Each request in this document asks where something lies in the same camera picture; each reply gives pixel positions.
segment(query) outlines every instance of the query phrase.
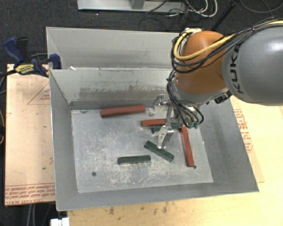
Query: red wooden block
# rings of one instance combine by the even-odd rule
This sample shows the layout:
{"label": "red wooden block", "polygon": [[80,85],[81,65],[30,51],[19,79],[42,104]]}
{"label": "red wooden block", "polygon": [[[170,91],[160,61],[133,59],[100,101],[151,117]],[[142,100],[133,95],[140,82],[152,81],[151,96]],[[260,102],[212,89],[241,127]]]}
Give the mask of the red wooden block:
{"label": "red wooden block", "polygon": [[141,126],[147,127],[147,126],[161,126],[166,123],[166,119],[152,119],[152,120],[144,120],[141,122]]}
{"label": "red wooden block", "polygon": [[191,149],[188,130],[185,126],[181,127],[180,134],[181,134],[181,139],[183,143],[183,150],[184,150],[185,161],[186,161],[187,167],[193,167],[195,166],[195,163],[194,163],[193,153]]}
{"label": "red wooden block", "polygon": [[101,117],[110,117],[110,116],[117,116],[117,115],[142,113],[145,111],[146,111],[146,107],[144,105],[133,105],[133,106],[102,109],[100,111],[100,115]]}

